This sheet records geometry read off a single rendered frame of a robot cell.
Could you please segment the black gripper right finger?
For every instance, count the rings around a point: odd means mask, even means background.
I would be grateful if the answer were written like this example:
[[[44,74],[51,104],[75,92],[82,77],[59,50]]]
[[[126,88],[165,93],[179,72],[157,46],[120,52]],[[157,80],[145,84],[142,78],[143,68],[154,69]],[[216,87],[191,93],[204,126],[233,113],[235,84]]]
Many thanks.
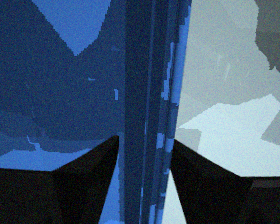
[[[280,203],[280,176],[240,177],[176,139],[170,169],[186,224],[246,224],[256,205]]]

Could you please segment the blue plastic tray with grey wire bars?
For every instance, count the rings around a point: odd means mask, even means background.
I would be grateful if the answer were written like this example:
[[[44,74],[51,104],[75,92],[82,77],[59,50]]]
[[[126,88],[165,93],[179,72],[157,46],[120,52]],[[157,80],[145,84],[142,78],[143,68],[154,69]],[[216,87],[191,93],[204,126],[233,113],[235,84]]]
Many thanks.
[[[52,171],[114,135],[99,224],[161,224],[192,0],[0,0],[0,168]]]

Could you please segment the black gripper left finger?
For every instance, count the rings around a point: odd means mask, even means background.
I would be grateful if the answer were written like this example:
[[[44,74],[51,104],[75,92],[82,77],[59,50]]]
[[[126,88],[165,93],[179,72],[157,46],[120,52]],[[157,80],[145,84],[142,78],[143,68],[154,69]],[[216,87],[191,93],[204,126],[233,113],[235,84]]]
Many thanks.
[[[0,168],[0,211],[47,214],[53,224],[99,224],[118,150],[114,135],[52,171]]]

